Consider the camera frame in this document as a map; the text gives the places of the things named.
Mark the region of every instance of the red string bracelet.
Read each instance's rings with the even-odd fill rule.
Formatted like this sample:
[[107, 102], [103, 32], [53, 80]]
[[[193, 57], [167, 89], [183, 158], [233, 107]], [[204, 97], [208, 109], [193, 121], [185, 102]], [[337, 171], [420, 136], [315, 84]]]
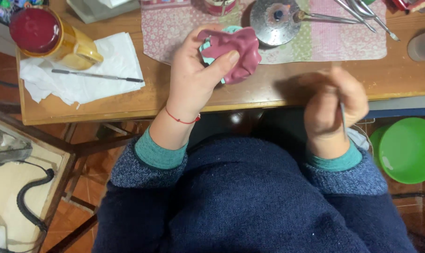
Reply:
[[178, 121], [179, 123], [190, 125], [190, 124], [195, 123], [195, 122], [197, 122], [197, 121], [200, 120], [200, 113], [199, 113], [198, 116], [197, 116], [197, 118], [195, 118], [193, 122], [182, 122], [180, 119], [175, 118], [174, 116], [172, 116], [172, 114], [170, 114], [169, 111], [167, 111], [167, 107], [165, 107], [165, 109], [166, 109], [167, 114], [169, 114], [170, 117], [172, 117], [174, 120]]

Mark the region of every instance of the red jar lid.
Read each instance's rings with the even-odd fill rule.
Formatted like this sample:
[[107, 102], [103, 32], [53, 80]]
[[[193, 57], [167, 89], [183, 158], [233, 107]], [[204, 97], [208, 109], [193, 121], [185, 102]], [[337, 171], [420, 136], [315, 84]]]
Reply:
[[58, 43], [60, 26], [52, 13], [43, 9], [23, 9], [11, 17], [10, 34], [20, 49], [47, 53]]

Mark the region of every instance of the tiled floor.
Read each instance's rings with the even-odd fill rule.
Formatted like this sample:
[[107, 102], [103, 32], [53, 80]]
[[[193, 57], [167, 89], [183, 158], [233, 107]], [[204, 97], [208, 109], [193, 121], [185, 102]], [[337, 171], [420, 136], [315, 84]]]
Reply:
[[[2, 61], [0, 61], [0, 80], [17, 83], [15, 59], [3, 54], [0, 54], [0, 58], [2, 58]], [[18, 89], [0, 85], [0, 100], [19, 102]], [[359, 126], [370, 135], [375, 129], [387, 124], [392, 124], [399, 119], [400, 118], [377, 119], [373, 124], [362, 124]], [[54, 136], [61, 137], [65, 124], [41, 125], [37, 127]], [[98, 128], [98, 123], [78, 124], [72, 143], [93, 140]], [[111, 168], [121, 152], [121, 148], [116, 148], [90, 156], [86, 163], [86, 170], [83, 172], [75, 188], [74, 196], [97, 205], [100, 202], [104, 185], [108, 179]], [[404, 185], [390, 179], [387, 175], [385, 175], [385, 178], [388, 181], [389, 191], [391, 193], [425, 191], [425, 182], [415, 185]], [[425, 200], [421, 198], [398, 199], [395, 200], [394, 203], [398, 207], [407, 227], [412, 231], [425, 235]], [[41, 252], [46, 252], [89, 217], [90, 214], [87, 211], [61, 201]], [[97, 231], [96, 229], [97, 227], [94, 227], [89, 233], [85, 234], [78, 242], [70, 247], [67, 252], [90, 252]]]

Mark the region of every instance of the hand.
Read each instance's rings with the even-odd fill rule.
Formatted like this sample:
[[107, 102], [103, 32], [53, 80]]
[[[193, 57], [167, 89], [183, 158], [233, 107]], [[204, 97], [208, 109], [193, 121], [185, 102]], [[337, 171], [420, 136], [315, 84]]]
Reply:
[[[369, 104], [362, 84], [342, 68], [334, 67], [319, 79], [324, 83], [305, 108], [308, 147], [315, 156], [332, 159], [342, 156], [350, 146], [343, 127], [360, 121]], [[346, 126], [342, 125], [339, 99], [345, 106]]]
[[233, 50], [205, 68], [198, 50], [204, 41], [197, 39], [198, 33], [204, 29], [222, 30], [223, 26], [210, 24], [193, 30], [175, 53], [172, 63], [166, 107], [171, 115], [184, 122], [192, 122], [197, 117], [215, 86], [239, 60], [239, 53]]

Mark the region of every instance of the navy blue sweater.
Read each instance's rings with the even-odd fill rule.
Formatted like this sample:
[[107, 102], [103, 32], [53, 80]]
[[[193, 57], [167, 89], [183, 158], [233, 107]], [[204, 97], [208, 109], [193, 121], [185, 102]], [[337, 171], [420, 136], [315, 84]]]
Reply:
[[98, 210], [94, 253], [416, 252], [365, 151], [354, 168], [328, 172], [275, 144], [230, 138], [161, 170], [133, 145]]

